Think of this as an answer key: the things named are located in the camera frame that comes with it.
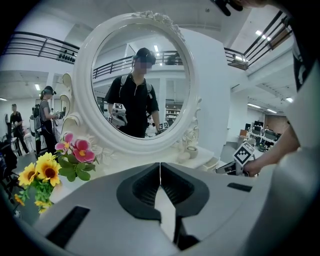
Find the backpack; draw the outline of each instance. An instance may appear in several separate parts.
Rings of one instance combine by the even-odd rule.
[[[122,87],[124,86],[124,84],[127,81],[128,76],[124,75],[121,77],[121,82],[120,82],[120,90],[119,90],[119,98],[120,98],[120,92]],[[150,99],[152,99],[152,95],[151,95],[151,90],[152,90],[152,85],[150,83],[146,83],[146,91],[147,91],[147,95],[149,95]]]
[[[36,104],[33,110],[33,121],[34,121],[34,131],[37,131],[42,126],[41,116],[40,116],[40,104]]]

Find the hand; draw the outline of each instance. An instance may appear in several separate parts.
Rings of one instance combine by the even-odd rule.
[[[244,167],[243,171],[248,172],[250,177],[254,177],[256,174],[260,173],[263,166],[260,166],[257,159],[248,161]]]

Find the black polo shirt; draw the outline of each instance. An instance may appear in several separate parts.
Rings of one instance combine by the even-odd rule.
[[[120,131],[130,136],[144,138],[148,124],[146,111],[149,114],[159,111],[155,90],[151,86],[152,98],[150,98],[146,80],[136,86],[132,74],[128,75],[121,91],[120,84],[121,76],[113,80],[104,101],[109,104],[120,103],[124,105],[127,125],[120,127]]]

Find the green leaf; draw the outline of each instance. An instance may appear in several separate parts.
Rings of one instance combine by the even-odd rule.
[[[96,162],[97,162],[97,164],[98,164],[98,165],[100,165],[100,163],[98,162],[97,157],[95,157],[93,161],[94,161],[94,162],[96,161]]]
[[[76,159],[76,157],[73,154],[68,154],[66,157],[68,158],[69,163],[72,163],[72,164],[79,163],[79,161]]]
[[[77,169],[76,170],[76,174],[78,175],[80,180],[83,180],[83,181],[89,181],[90,180],[90,174],[85,172],[85,171],[83,171],[83,170]]]
[[[61,168],[61,169],[59,169],[59,174],[62,176],[68,176],[74,172],[75,172],[74,168]]]
[[[76,169],[80,171],[84,168],[86,168],[86,164],[84,162],[78,163],[78,165],[76,166]]]
[[[74,165],[71,162],[67,162],[60,157],[58,158],[58,162],[62,168],[70,168],[70,167],[73,168],[74,167]]]
[[[68,179],[68,181],[74,182],[76,179],[76,172],[71,172],[66,178]]]
[[[96,170],[96,166],[92,163],[88,163],[84,169],[82,169],[85,172],[89,172],[91,170]]]

